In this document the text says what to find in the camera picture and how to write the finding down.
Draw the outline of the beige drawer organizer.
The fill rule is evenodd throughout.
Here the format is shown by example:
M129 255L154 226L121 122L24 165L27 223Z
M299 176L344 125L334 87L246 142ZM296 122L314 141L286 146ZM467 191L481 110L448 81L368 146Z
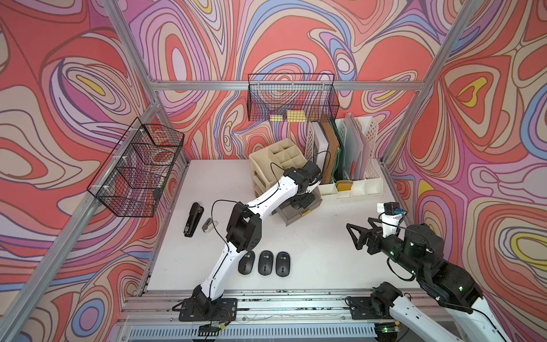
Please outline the beige drawer organizer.
M252 186L257 197L264 194L283 176L283 170L302 168L307 160L299 147L290 139L253 152L249 156Z

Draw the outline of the black computer mouse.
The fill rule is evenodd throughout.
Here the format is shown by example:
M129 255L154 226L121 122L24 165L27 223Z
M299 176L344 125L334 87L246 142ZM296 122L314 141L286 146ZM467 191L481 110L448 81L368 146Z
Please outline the black computer mouse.
M310 198L295 198L291 201L291 206L293 209L306 209L313 203L313 200Z
M287 277L291 270L291 257L288 252L279 252L276 255L276 275Z
M255 257L254 251L247 252L238 263L238 272L242 275L249 275L252 273Z
M273 253L269 250L264 250L259 255L258 272L262 276L269 276L274 267Z

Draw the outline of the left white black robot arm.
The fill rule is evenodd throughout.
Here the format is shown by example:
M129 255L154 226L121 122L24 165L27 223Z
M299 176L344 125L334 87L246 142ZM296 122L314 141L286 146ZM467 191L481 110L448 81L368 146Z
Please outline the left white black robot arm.
M274 185L251 202L235 202L226 227L222 254L208 278L192 292L191 299L203 315L211 312L222 297L228 276L236 264L260 242L263 221L288 200L307 202L321 176L319 166L308 161L302 168L285 169Z

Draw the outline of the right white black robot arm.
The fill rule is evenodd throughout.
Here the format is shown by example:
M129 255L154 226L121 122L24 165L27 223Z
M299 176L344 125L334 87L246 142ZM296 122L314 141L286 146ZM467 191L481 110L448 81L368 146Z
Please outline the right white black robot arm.
M356 249L367 249L369 255L380 252L387 264L397 264L410 273L426 294L458 323L470 341L509 341L484 297L478 283L461 266L444 258L444 240L427 225L411 225L405 235L383 235L380 219L369 218L370 227L347 224ZM458 341L434 319L417 308L411 299L389 282L383 282L368 297L347 297L353 319L394 319L424 341Z

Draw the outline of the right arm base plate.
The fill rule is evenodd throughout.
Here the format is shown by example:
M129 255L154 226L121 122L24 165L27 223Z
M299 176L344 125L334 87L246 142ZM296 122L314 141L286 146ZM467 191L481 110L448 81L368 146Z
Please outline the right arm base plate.
M344 299L353 320L382 319L386 316L385 305L371 296L346 296Z

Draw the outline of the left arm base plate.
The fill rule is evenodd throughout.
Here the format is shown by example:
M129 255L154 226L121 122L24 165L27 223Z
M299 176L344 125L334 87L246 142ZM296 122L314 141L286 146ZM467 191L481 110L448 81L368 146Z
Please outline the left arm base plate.
M236 319L238 300L220 298L214 301L201 301L195 298L183 300L172 310L179 313L181 322L216 321L219 323L231 322Z

